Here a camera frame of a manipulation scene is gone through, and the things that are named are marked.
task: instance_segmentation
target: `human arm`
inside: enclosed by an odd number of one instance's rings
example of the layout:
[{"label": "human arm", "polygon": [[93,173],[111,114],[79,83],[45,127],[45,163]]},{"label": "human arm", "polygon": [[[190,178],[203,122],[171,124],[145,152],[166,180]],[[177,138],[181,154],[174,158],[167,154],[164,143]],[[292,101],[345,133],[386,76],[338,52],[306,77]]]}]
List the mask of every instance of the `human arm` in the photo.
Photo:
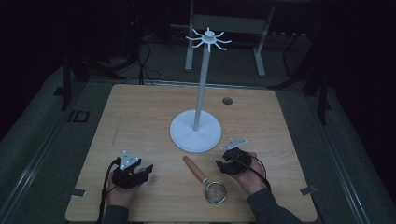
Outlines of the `human arm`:
[{"label": "human arm", "polygon": [[141,185],[132,189],[117,187],[113,181],[113,172],[108,176],[106,188],[106,212],[103,224],[126,224],[128,223],[129,207]]},{"label": "human arm", "polygon": [[[250,168],[256,171],[262,177],[265,177],[265,168],[259,164],[257,160],[257,154],[252,152],[249,152],[248,154],[252,157]],[[242,174],[231,176],[249,195],[247,197],[247,202],[250,205],[257,223],[302,223],[302,221],[299,220],[293,213],[276,203],[274,195],[256,173],[247,169]]]}]

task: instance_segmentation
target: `wooden handle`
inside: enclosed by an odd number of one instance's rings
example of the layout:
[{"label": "wooden handle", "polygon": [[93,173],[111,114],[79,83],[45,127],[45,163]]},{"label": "wooden handle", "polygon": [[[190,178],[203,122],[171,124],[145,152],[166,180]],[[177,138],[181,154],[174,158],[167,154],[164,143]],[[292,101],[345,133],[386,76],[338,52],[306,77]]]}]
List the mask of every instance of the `wooden handle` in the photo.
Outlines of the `wooden handle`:
[{"label": "wooden handle", "polygon": [[198,166],[195,165],[195,163],[188,156],[184,156],[183,161],[186,162],[187,166],[190,168],[192,173],[198,178],[199,181],[201,181],[203,183],[206,182],[206,180],[207,180],[206,175],[204,175],[204,173],[202,173],[201,169],[198,168]]}]

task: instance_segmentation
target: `gray sleeve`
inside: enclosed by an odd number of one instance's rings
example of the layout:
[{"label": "gray sleeve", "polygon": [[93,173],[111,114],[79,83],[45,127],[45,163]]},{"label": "gray sleeve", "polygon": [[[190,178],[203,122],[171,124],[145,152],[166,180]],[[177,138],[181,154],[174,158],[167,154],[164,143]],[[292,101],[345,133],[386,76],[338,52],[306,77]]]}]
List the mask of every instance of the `gray sleeve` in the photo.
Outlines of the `gray sleeve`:
[{"label": "gray sleeve", "polygon": [[303,223],[292,212],[277,205],[269,189],[262,189],[250,195],[247,202],[259,224]]},{"label": "gray sleeve", "polygon": [[106,208],[102,224],[127,224],[128,214],[129,209],[122,206],[110,205]]}]

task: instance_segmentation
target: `dark background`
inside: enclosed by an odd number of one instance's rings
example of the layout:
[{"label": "dark background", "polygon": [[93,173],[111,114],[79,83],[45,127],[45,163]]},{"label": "dark background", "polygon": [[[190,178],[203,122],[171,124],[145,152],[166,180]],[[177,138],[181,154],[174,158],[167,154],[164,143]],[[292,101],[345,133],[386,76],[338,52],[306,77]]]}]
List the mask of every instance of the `dark background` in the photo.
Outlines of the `dark background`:
[{"label": "dark background", "polygon": [[[261,16],[261,12],[254,15],[244,10],[237,1],[227,2],[239,8],[229,7],[224,10],[226,13]],[[396,16],[393,13],[396,7],[390,0],[343,3],[340,7],[280,6],[271,30],[303,32],[313,34],[308,37],[314,38],[317,31],[311,33],[312,26],[308,24],[327,22],[320,52],[330,55],[331,86],[336,89],[340,103],[395,202],[396,182],[392,177],[396,171]],[[211,10],[222,8],[220,1],[211,4]],[[155,27],[166,38],[170,23],[188,24],[189,3],[182,0],[1,1],[0,138],[47,77],[62,65],[70,50],[104,62],[110,55],[133,54],[134,41],[125,41],[124,36],[138,40],[144,28],[135,27],[136,35],[129,25],[136,19],[138,24]]]}]

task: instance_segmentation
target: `person's left hand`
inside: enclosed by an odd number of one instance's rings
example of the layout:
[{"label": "person's left hand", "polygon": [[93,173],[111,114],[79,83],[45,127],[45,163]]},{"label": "person's left hand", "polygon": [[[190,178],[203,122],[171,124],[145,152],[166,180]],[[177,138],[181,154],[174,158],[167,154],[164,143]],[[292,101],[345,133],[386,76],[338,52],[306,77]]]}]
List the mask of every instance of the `person's left hand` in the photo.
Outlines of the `person's left hand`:
[{"label": "person's left hand", "polygon": [[106,196],[106,206],[118,205],[129,209],[134,195],[136,194],[140,186],[141,185],[138,185],[132,189],[123,189],[120,187],[116,187],[116,185],[113,183],[113,172],[111,172],[108,175],[107,180],[106,192],[108,192],[108,194]]}]

